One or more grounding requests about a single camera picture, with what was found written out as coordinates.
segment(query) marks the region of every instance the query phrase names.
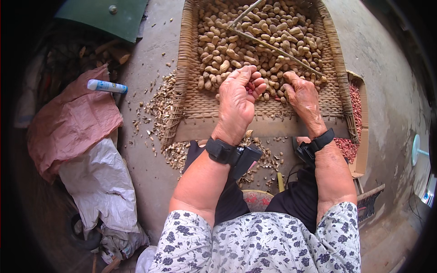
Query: black pants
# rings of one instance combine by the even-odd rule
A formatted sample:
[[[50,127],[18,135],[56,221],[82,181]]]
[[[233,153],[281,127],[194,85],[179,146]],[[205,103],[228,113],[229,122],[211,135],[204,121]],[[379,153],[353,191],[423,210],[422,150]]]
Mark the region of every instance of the black pants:
[[[196,141],[191,141],[184,171],[205,150]],[[317,217],[317,184],[314,170],[300,169],[297,172],[298,181],[289,182],[288,189],[276,194],[267,206],[266,211],[286,213],[296,217],[314,233]],[[249,208],[243,199],[243,192],[238,188],[235,180],[228,180],[218,199],[215,209],[215,225],[235,219],[246,213]]]

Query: sleeve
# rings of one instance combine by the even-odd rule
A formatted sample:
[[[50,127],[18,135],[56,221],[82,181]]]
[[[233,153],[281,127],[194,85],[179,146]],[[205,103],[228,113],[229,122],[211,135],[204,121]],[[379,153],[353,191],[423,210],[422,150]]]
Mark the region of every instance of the sleeve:
[[[357,221],[357,206],[351,202],[333,206],[322,217],[314,234],[319,243],[313,250],[319,272],[361,271]]]
[[[199,272],[211,263],[211,227],[199,215],[172,211],[165,222],[149,273]]]

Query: left hand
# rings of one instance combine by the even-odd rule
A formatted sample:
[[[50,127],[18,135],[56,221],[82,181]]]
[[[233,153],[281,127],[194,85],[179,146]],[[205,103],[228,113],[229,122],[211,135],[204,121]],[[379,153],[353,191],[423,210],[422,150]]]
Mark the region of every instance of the left hand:
[[[252,94],[245,88],[249,81],[255,85]],[[219,89],[218,124],[211,137],[237,146],[255,115],[255,100],[266,88],[256,66],[245,66],[232,72]]]

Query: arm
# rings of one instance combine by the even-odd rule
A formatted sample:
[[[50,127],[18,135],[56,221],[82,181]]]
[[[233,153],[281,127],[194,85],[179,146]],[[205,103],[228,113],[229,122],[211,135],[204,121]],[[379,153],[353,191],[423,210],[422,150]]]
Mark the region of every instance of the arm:
[[[251,95],[245,89],[250,80],[256,87]],[[211,137],[233,146],[238,145],[253,120],[253,103],[266,87],[256,66],[245,66],[232,72],[220,86],[219,121]],[[169,212],[194,212],[213,227],[215,208],[229,170],[229,164],[211,160],[204,151],[179,180],[170,200]]]
[[[292,72],[284,73],[284,78],[291,84],[284,84],[284,87],[291,105],[305,122],[309,138],[312,140],[326,132],[314,84]],[[357,204],[352,176],[334,141],[316,152],[316,181],[319,192],[317,223],[328,209],[340,202]]]

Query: green metal panel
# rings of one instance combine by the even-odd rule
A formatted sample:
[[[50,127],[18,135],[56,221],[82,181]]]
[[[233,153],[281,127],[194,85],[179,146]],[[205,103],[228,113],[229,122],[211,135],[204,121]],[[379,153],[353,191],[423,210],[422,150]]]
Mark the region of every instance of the green metal panel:
[[[148,0],[67,0],[55,17],[81,22],[136,42],[139,23]],[[111,14],[110,6],[116,13]]]

